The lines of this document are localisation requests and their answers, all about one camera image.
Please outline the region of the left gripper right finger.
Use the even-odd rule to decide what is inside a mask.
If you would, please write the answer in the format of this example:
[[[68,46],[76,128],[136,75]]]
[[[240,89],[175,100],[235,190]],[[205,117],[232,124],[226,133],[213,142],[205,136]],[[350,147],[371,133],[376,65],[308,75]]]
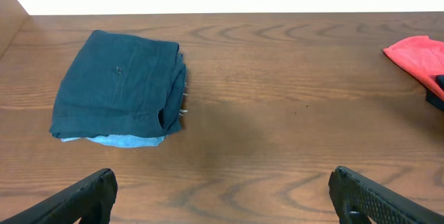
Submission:
[[[329,194],[340,224],[441,224],[443,216],[345,167],[331,173]]]

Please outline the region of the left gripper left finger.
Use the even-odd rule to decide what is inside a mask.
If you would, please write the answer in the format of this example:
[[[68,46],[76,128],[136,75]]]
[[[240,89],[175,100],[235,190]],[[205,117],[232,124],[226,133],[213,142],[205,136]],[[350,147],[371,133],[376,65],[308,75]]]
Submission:
[[[114,172],[101,169],[1,224],[108,224],[117,190]]]

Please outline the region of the dark navy blue shorts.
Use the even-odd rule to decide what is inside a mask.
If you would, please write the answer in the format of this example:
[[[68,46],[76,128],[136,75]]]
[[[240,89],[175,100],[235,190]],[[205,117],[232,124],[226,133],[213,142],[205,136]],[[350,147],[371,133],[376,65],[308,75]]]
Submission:
[[[177,42],[93,31],[62,79],[50,132],[170,135],[181,129],[186,76]]]

